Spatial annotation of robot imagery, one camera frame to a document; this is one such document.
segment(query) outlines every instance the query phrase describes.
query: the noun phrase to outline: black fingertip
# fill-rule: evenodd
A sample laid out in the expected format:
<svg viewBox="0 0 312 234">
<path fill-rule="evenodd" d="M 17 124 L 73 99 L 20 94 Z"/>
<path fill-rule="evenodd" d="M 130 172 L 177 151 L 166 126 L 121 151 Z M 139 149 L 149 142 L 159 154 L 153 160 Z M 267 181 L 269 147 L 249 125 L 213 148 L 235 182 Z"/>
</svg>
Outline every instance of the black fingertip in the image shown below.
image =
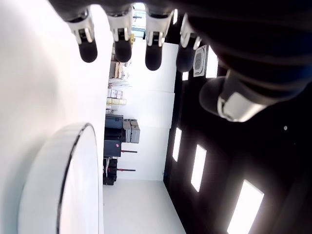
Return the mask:
<svg viewBox="0 0 312 234">
<path fill-rule="evenodd" d="M 217 103 L 222 92 L 225 77 L 209 79 L 199 92 L 199 103 L 201 107 L 217 116 Z"/>
<path fill-rule="evenodd" d="M 131 59 L 132 49 L 130 40 L 115 41 L 115 56 L 119 62 L 127 62 Z"/>
<path fill-rule="evenodd" d="M 84 62 L 87 63 L 93 62 L 98 57 L 96 40 L 94 39 L 93 42 L 91 43 L 83 42 L 82 44 L 79 45 L 79 51 L 81 59 Z"/>
<path fill-rule="evenodd" d="M 158 45 L 146 46 L 145 64 L 151 71 L 156 71 L 161 65 L 162 47 Z"/>
<path fill-rule="evenodd" d="M 179 72 L 188 72 L 192 69 L 195 52 L 196 50 L 194 50 L 192 47 L 183 48 L 181 45 L 179 45 L 179 50 L 176 57 L 176 69 Z"/>
</svg>

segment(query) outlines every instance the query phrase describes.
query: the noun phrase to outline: air vent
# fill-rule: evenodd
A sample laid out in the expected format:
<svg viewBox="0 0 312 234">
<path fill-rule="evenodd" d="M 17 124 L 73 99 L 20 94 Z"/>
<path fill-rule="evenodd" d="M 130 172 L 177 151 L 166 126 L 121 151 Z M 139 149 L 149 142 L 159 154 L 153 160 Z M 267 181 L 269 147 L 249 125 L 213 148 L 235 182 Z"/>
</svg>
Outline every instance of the air vent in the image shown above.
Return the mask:
<svg viewBox="0 0 312 234">
<path fill-rule="evenodd" d="M 202 60 L 202 56 L 201 53 L 197 53 L 196 57 L 195 57 L 195 68 L 196 70 L 199 70 L 201 67 L 201 60 Z"/>
<path fill-rule="evenodd" d="M 207 46 L 201 46 L 199 47 L 195 52 L 195 59 L 193 63 L 193 77 L 201 77 L 205 75 L 205 69 L 206 69 L 206 51 Z"/>
</svg>

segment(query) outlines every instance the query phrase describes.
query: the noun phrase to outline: gray box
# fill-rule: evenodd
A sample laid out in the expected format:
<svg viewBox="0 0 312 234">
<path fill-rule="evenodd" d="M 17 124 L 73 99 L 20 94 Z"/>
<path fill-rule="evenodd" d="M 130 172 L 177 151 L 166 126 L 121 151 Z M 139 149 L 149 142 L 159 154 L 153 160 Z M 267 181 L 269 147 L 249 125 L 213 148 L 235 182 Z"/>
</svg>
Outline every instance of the gray box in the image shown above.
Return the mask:
<svg viewBox="0 0 312 234">
<path fill-rule="evenodd" d="M 131 119 L 131 143 L 139 143 L 140 141 L 140 128 L 136 119 Z"/>
<path fill-rule="evenodd" d="M 126 130 L 126 142 L 131 142 L 131 125 L 128 119 L 123 120 L 122 128 Z"/>
</svg>

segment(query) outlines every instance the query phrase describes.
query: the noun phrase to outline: white round table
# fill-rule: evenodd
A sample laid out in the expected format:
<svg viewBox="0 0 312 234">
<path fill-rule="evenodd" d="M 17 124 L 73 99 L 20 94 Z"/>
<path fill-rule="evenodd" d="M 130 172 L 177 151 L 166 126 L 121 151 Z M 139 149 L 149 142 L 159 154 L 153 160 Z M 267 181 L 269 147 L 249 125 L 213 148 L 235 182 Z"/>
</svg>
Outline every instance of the white round table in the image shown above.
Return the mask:
<svg viewBox="0 0 312 234">
<path fill-rule="evenodd" d="M 98 156 L 91 124 L 55 133 L 38 153 L 19 206 L 19 234 L 98 234 Z"/>
</svg>

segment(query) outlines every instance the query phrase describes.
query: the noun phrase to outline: rectangular light panel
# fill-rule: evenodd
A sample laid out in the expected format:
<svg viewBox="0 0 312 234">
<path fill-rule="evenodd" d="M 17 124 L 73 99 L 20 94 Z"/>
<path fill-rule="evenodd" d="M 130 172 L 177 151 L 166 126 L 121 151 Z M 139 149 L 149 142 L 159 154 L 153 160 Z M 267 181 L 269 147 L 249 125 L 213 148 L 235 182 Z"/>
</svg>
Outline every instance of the rectangular light panel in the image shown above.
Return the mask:
<svg viewBox="0 0 312 234">
<path fill-rule="evenodd" d="M 247 180 L 244 180 L 242 190 L 234 210 L 229 234 L 248 234 L 260 208 L 264 193 Z"/>
<path fill-rule="evenodd" d="M 212 50 L 212 48 L 208 47 L 208 58 L 207 58 L 207 70 L 206 70 L 206 78 L 215 78 L 218 72 L 218 57 Z"/>
<path fill-rule="evenodd" d="M 188 79 L 189 79 L 189 72 L 183 72 L 182 80 L 188 80 Z"/>
<path fill-rule="evenodd" d="M 174 11 L 174 21 L 173 23 L 175 24 L 177 22 L 177 9 Z"/>
<path fill-rule="evenodd" d="M 172 157 L 175 159 L 176 162 L 177 162 L 177 158 L 179 157 L 181 136 L 182 136 L 182 131 L 179 128 L 176 128 L 174 151 L 173 151 L 173 154 L 172 154 Z"/>
<path fill-rule="evenodd" d="M 201 178 L 203 176 L 206 152 L 207 151 L 203 149 L 200 145 L 197 145 L 192 179 L 191 179 L 191 184 L 194 186 L 197 192 L 199 192 Z"/>
</svg>

